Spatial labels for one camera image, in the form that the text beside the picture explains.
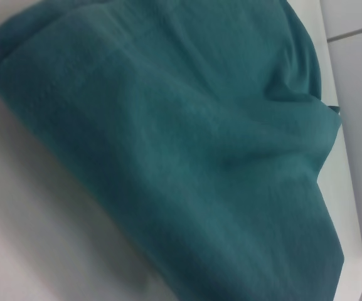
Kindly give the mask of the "teal blue shirt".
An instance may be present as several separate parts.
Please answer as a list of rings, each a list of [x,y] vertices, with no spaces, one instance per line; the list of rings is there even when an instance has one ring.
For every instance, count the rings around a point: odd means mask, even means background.
[[[41,0],[0,25],[0,97],[179,301],[333,301],[341,119],[287,0]]]

